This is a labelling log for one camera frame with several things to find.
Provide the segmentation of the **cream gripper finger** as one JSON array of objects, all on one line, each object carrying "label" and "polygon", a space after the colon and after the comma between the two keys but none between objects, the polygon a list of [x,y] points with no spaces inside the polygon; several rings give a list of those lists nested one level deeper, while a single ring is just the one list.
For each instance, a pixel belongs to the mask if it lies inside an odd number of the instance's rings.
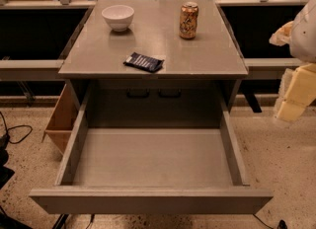
[{"label": "cream gripper finger", "polygon": [[316,64],[306,64],[282,75],[275,104],[275,119],[294,122],[316,100]]},{"label": "cream gripper finger", "polygon": [[292,29],[293,22],[290,21],[280,27],[269,39],[269,43],[276,45],[276,46],[283,46],[285,44],[289,44],[290,36],[291,36],[291,29]]}]

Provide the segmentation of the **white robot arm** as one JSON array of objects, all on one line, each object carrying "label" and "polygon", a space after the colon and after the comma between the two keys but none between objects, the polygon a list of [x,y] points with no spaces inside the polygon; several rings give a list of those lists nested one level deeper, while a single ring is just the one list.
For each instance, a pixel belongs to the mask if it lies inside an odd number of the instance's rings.
[{"label": "white robot arm", "polygon": [[288,44],[290,54],[303,62],[295,70],[285,69],[275,104],[275,121],[292,123],[316,99],[316,0],[309,0],[293,21],[272,34],[269,43]]}]

